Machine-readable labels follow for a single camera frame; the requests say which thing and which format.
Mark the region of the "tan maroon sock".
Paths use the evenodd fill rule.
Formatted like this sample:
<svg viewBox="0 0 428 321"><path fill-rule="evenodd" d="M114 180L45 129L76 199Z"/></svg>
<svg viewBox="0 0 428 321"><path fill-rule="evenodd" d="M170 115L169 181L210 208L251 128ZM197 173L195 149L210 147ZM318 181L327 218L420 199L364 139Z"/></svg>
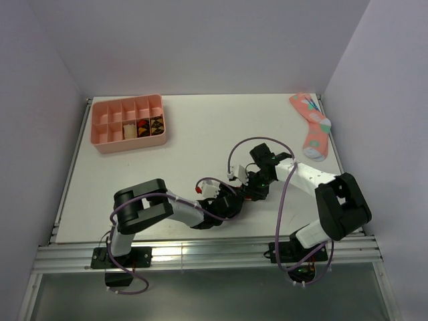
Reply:
<svg viewBox="0 0 428 321"><path fill-rule="evenodd" d="M137 137L135 124L125 124L123 126L123 131L124 131L124 140L135 139Z"/></svg>

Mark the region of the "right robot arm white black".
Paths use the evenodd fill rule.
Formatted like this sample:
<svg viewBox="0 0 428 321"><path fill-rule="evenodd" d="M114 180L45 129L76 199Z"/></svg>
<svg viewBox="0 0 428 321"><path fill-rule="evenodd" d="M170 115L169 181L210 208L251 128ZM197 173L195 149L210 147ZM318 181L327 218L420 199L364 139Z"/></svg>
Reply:
<svg viewBox="0 0 428 321"><path fill-rule="evenodd" d="M286 152L274 154L266 144L250 151L259 171L249 174L249 187L267 191L274 181L283 181L284 189L293 185L314 197L318 219L293 232L290 255L305 260L315 245L325 241L340 241L372 219L372 213L356 182L349 173L335 175L299 163Z"/></svg>

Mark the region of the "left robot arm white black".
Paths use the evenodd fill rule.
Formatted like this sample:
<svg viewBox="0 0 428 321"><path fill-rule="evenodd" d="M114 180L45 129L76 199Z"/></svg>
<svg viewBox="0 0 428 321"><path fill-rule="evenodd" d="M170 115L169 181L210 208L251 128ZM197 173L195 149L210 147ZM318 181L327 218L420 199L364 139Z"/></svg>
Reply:
<svg viewBox="0 0 428 321"><path fill-rule="evenodd" d="M199 180L195 190L201 200L182 198L168 190L164 180L153 179L116 192L106 259L115 267L126 265L135 235L164 219L192 229L219 226L236 217L246 198L241 188L211 177Z"/></svg>

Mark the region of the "pink patterned sock pair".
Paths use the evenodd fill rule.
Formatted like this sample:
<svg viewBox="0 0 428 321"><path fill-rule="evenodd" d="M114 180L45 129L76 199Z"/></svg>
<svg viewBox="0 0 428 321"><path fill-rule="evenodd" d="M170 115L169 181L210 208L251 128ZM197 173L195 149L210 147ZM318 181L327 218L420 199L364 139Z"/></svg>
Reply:
<svg viewBox="0 0 428 321"><path fill-rule="evenodd" d="M309 159L322 162L328 156L328 137L331 131L331 121L321 113L311 95L294 94L290 104L308 123L308 133L302 152Z"/></svg>

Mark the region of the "brown argyle rolled sock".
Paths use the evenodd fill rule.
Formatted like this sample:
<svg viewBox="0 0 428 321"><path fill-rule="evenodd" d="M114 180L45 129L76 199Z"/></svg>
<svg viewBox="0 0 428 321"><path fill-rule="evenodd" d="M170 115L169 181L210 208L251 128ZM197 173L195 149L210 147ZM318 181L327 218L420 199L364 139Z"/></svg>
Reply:
<svg viewBox="0 0 428 321"><path fill-rule="evenodd" d="M150 134L158 136L165 132L165 123L163 115L154 116L150 118Z"/></svg>

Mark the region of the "red argyle rolled sock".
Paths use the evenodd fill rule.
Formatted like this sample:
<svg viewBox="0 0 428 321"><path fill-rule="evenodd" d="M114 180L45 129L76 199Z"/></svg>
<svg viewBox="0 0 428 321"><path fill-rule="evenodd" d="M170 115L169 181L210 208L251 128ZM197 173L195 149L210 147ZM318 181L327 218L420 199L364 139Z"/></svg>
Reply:
<svg viewBox="0 0 428 321"><path fill-rule="evenodd" d="M136 133L138 138L150 136L150 120L148 118L136 121Z"/></svg>

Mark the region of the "pink divided organizer tray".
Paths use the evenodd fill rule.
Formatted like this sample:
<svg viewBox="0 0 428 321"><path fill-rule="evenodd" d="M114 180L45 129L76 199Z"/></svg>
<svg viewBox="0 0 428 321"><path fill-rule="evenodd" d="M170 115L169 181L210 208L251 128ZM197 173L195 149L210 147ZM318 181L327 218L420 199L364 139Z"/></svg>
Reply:
<svg viewBox="0 0 428 321"><path fill-rule="evenodd" d="M167 126L159 94L93 104L90 142L101 154L164 145Z"/></svg>

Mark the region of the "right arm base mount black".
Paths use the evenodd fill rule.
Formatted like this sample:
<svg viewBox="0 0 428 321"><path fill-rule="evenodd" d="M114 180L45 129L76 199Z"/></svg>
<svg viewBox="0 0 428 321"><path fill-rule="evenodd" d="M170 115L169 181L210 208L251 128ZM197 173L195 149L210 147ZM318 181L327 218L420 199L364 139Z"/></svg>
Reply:
<svg viewBox="0 0 428 321"><path fill-rule="evenodd" d="M302 286L314 283L321 278L328 271L332 262L331 255L327 254L326 242L306 249L296 237L292 237L289 241L279 241L277 247L274 242L270 242L263 256L270 260L270 263L277 264L277 249L281 265L288 269L288 277ZM317 262L327 263L319 276L317 276L316 271Z"/></svg>

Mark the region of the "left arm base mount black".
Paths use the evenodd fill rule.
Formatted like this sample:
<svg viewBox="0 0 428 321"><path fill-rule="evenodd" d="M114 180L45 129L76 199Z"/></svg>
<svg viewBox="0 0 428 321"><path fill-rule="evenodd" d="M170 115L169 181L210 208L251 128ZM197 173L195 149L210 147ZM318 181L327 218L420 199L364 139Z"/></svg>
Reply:
<svg viewBox="0 0 428 321"><path fill-rule="evenodd" d="M114 259L124 268L135 272L136 268L149 268L152 258L151 247L132 247L130 253L115 257ZM111 270L118 268L108 255L106 247L96 247L92 253L90 268L93 270ZM122 288L128 287L133 277L121 270L120 272L105 272L104 283L107 287Z"/></svg>

